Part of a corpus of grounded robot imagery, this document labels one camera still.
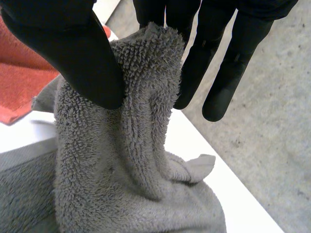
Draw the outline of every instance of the red towel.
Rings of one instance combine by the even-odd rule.
[[[0,17],[0,122],[11,124],[29,113],[32,98],[57,74],[12,35]]]

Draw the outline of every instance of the towel fold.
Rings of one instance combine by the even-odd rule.
[[[45,101],[55,93],[51,86],[33,104],[40,111],[55,105],[60,232],[225,233],[222,207],[202,181],[215,157],[185,162],[164,150],[180,82],[181,36],[151,23],[111,46],[126,83],[122,108],[93,104],[61,76],[51,83],[55,104]]]

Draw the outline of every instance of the black glove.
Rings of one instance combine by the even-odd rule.
[[[124,83],[92,0],[0,0],[8,29],[54,66],[79,94],[121,106]]]
[[[285,17],[297,1],[202,0],[197,35],[182,67],[180,93],[174,107],[184,109],[190,103],[218,49],[226,25],[238,9],[230,45],[202,109],[205,119],[220,120],[225,115],[257,45],[268,34],[273,21]],[[187,43],[198,2],[200,1],[134,0],[134,6],[141,27],[149,21],[163,25],[166,6],[167,25],[178,29]]]

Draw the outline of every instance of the gray concrete floor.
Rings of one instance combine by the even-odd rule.
[[[230,41],[233,20],[183,112],[284,232],[311,233],[311,1],[300,0],[274,23],[225,117],[211,123],[201,108]],[[138,30],[132,1],[122,0],[107,24],[118,37]]]

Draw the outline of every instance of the white surface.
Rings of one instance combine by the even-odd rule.
[[[200,154],[216,156],[215,167],[204,181],[223,207],[228,233],[284,233],[180,111],[173,111],[165,149],[186,161]]]
[[[120,0],[97,0],[93,6],[93,11],[102,24],[107,23],[119,2]]]
[[[52,114],[33,111],[13,126],[0,125],[0,152],[55,137],[53,123]],[[165,148],[184,160],[216,156],[205,182],[222,204],[228,233],[284,233],[181,111],[173,110]]]

